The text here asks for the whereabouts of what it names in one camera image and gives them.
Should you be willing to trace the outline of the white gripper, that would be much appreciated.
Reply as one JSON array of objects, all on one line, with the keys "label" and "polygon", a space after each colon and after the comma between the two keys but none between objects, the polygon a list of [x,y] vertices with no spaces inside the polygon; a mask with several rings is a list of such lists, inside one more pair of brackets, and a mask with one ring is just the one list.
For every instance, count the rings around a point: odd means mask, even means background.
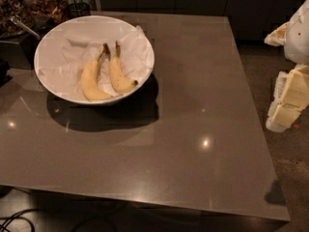
[{"label": "white gripper", "polygon": [[290,21],[270,34],[264,43],[284,45],[285,57],[297,65],[289,72],[280,72],[275,81],[266,127],[270,131],[284,132],[309,105],[309,0],[299,7]]}]

